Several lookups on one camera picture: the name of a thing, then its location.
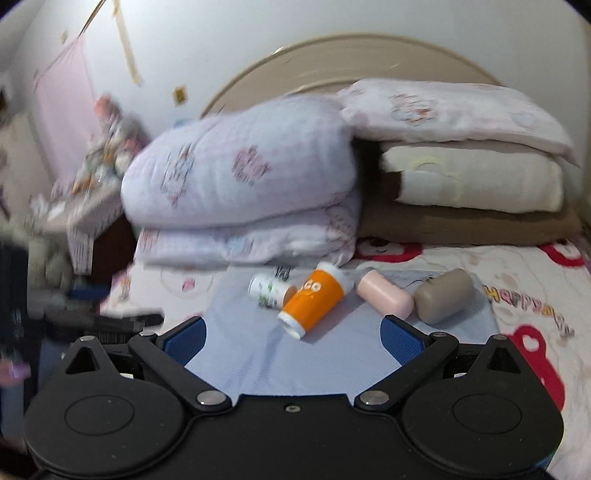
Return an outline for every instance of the metal screw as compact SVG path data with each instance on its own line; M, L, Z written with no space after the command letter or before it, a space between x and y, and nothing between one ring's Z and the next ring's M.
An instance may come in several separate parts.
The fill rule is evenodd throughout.
M219 390L206 390L197 395L197 401L204 406L214 407L215 405L221 405L227 399L225 393Z
M384 405L390 397L386 392L382 392L381 390L368 390L367 392L363 392L359 399L361 402L365 403L366 405Z

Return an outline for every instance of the blue gripper pad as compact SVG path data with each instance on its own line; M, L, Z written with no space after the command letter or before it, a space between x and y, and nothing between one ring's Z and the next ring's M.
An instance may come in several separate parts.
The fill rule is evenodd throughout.
M387 318L380 324L379 335L384 348L400 365L406 365L425 350L421 340Z
M200 319L167 340L162 350L173 360L185 366L201 351L205 345L206 336L205 321Z

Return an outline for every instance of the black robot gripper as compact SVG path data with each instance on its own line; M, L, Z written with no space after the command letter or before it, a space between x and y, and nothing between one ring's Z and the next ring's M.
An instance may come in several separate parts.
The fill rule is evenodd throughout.
M243 395L232 406L153 337L116 349L79 339L25 418L37 478L551 478L562 418L506 336L460 344L387 320L425 350L354 405ZM141 378L121 376L121 358Z

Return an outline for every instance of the white can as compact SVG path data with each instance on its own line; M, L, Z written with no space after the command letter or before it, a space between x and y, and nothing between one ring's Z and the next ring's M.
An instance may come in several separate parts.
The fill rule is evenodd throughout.
M269 309L281 310L296 292L293 285L267 274L255 275L248 286L248 295Z

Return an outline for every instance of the brown blanket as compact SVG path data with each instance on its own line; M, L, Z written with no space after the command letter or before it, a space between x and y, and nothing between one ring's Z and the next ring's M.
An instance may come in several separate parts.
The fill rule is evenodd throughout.
M405 205L380 196L366 198L359 237L435 245L539 245L581 231L574 209L514 215L494 210Z

